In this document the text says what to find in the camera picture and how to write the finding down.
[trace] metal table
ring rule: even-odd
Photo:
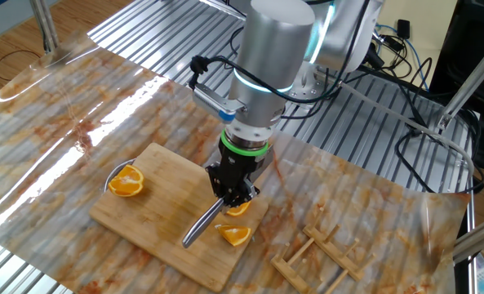
[[[88,35],[100,46],[184,85],[192,75],[188,65],[195,55],[223,55],[235,60],[229,38],[234,30],[243,26],[243,20],[226,11],[230,10],[222,11],[221,6],[212,7],[198,0],[136,0]],[[235,48],[239,42],[239,37],[234,40]],[[232,71],[225,70],[221,64],[213,65],[201,82],[227,96]],[[350,84],[378,103],[411,116],[396,84],[370,75]],[[319,88],[319,84],[312,86],[314,88],[295,85],[293,91],[298,96],[308,96]],[[440,105],[422,97],[418,97],[415,105],[428,125],[435,123],[442,110]],[[304,105],[289,103],[286,115],[305,115],[309,110]],[[282,120],[278,129],[399,185],[423,190],[394,153],[396,142],[406,133],[404,124],[346,91],[325,103],[315,116],[305,120]],[[443,135],[472,152],[468,126],[461,119],[454,119]],[[464,162],[457,159],[454,152],[431,143],[428,138],[410,140],[402,145],[402,152],[436,191],[455,192],[472,184],[467,179]],[[468,206],[466,221],[467,231],[470,231],[474,226],[473,201]],[[468,265],[468,277],[465,277],[470,282],[469,293],[476,292],[475,274],[474,261]],[[0,247],[0,293],[21,292],[71,291]]]

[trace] cutting board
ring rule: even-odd
[[[258,228],[268,204],[257,198],[241,216],[219,214],[188,248],[182,239],[216,200],[203,167],[152,143],[135,160],[144,173],[140,194],[121,198],[105,192],[89,211],[103,226],[214,292],[222,290],[251,238],[233,247],[215,225]]]

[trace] orange slice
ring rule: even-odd
[[[230,216],[241,216],[243,212],[247,210],[247,208],[249,207],[249,204],[251,203],[250,202],[243,203],[239,207],[233,207],[227,211],[227,214]]]
[[[135,196],[144,188],[144,175],[137,167],[127,164],[109,182],[108,187],[117,196]]]
[[[251,228],[240,225],[221,225],[218,231],[233,246],[244,243],[251,236]]]

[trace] blue light ring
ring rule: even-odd
[[[256,84],[254,84],[254,83],[252,83],[252,82],[247,81],[247,80],[246,80],[244,77],[242,77],[242,75],[240,75],[240,74],[238,73],[238,71],[237,71],[236,69],[234,69],[234,75],[236,76],[236,78],[237,78],[237,79],[238,79],[240,82],[242,82],[244,85],[246,85],[246,86],[248,86],[248,87],[251,87],[251,88],[253,88],[253,89],[255,89],[255,90],[258,90],[258,91],[263,91],[263,92],[268,92],[268,93],[270,93],[270,92],[271,92],[271,91],[269,91],[269,90],[265,89],[264,87],[262,87],[262,86],[260,86],[260,85],[256,85]],[[292,89],[292,86],[293,86],[293,84],[291,84],[289,87],[286,87],[286,88],[283,88],[283,89],[277,89],[277,90],[278,90],[278,91],[280,91],[281,93],[283,93],[283,92],[287,92],[287,91],[289,91],[290,89]]]

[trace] marble-patterned sheet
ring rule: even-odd
[[[190,90],[97,47],[83,34],[44,56],[0,91],[0,244],[69,289],[89,293],[203,293],[206,289],[95,223],[89,208],[109,173],[150,143],[204,165],[218,158],[222,126],[191,101]],[[320,207],[321,231],[358,264],[377,257],[340,293],[452,293],[451,249],[469,200],[424,194],[277,133],[275,159],[258,179],[269,201],[224,292],[295,292],[270,265],[290,256]],[[316,246],[305,279],[341,269]]]

